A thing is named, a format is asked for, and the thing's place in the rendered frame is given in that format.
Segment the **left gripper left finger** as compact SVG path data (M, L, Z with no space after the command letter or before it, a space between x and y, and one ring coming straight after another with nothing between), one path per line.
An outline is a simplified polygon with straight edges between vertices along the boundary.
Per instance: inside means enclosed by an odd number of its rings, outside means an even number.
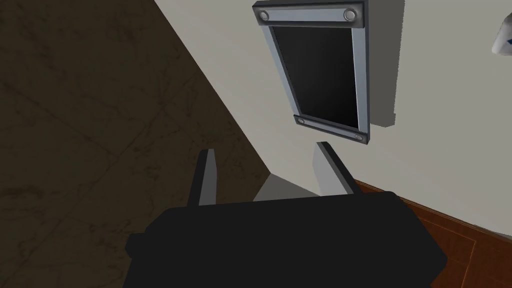
M217 198L217 165L214 149L199 152L187 206L215 205Z

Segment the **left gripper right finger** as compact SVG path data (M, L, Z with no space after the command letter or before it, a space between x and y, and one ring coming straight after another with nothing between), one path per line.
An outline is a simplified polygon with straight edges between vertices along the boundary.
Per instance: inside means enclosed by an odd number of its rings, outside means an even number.
M312 160L319 196L361 194L363 191L326 141L315 144Z

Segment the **grey framed black panel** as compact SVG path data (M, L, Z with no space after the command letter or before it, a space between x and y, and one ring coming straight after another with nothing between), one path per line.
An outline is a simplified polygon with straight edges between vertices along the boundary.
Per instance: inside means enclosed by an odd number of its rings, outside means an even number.
M370 141L369 0L252 5L298 125Z

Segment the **white and blue object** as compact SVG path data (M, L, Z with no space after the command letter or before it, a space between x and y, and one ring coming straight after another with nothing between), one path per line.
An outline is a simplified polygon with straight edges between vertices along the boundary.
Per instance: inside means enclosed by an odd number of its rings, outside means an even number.
M512 56L512 12L501 23L491 52L500 56Z

